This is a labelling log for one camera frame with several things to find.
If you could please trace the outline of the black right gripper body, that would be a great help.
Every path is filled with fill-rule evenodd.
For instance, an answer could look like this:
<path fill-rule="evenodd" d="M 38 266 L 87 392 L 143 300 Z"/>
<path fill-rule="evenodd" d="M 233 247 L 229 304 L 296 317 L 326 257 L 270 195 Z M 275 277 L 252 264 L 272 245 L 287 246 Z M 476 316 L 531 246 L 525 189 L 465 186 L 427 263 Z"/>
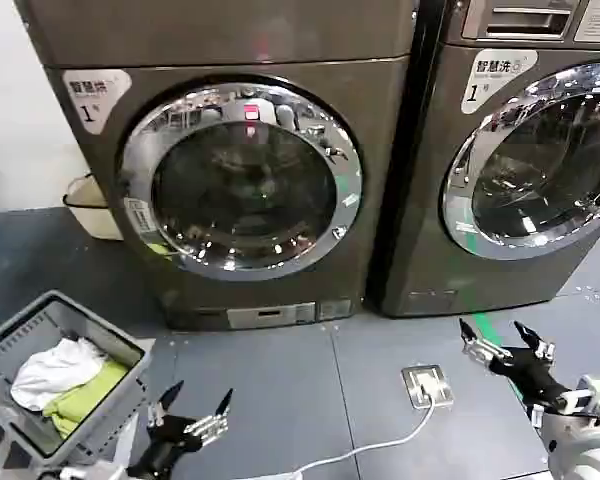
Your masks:
<path fill-rule="evenodd" d="M 539 359 L 529 348 L 508 347 L 509 356 L 494 356 L 489 370 L 508 378 L 522 396 L 524 405 L 566 406 L 568 388 L 550 374 L 551 363 Z"/>

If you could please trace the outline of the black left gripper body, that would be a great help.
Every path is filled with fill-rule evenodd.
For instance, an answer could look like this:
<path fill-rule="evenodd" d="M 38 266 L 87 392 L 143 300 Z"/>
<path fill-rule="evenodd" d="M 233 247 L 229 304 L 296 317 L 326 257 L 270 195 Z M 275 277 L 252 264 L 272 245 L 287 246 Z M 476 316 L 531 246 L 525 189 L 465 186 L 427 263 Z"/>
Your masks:
<path fill-rule="evenodd" d="M 139 460 L 126 469 L 130 478 L 170 478 L 179 459 L 202 449 L 199 436 L 184 430 L 195 419 L 166 415 L 161 426 L 147 428 L 149 446 Z"/>

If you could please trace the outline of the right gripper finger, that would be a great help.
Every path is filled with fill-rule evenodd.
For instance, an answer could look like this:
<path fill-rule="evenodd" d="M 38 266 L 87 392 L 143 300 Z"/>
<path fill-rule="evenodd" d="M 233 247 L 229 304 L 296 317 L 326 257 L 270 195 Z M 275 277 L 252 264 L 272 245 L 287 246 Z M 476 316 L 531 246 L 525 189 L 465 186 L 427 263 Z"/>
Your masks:
<path fill-rule="evenodd" d="M 463 353 L 475 362 L 490 364 L 493 359 L 510 360 L 513 358 L 508 350 L 483 337 L 479 337 L 473 328 L 462 318 L 459 319 L 459 325 L 461 338 L 464 342 Z"/>
<path fill-rule="evenodd" d="M 532 353 L 542 362 L 553 362 L 555 360 L 556 345 L 546 342 L 539 334 L 519 321 L 513 322 L 521 339 L 528 345 Z"/>

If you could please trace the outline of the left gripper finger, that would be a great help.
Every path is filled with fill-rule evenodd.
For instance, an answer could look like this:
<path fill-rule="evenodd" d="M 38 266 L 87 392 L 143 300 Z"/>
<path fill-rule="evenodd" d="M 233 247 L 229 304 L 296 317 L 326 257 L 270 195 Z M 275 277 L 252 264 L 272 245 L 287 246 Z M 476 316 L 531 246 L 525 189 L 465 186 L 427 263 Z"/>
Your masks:
<path fill-rule="evenodd" d="M 232 396 L 233 389 L 230 388 L 220 401 L 215 413 L 187 425 L 185 434 L 198 440 L 202 447 L 218 440 L 228 430 L 228 415 Z"/>
<path fill-rule="evenodd" d="M 164 424 L 168 409 L 178 397 L 184 381 L 181 380 L 169 387 L 159 399 L 150 404 L 147 410 L 147 426 L 160 427 Z"/>

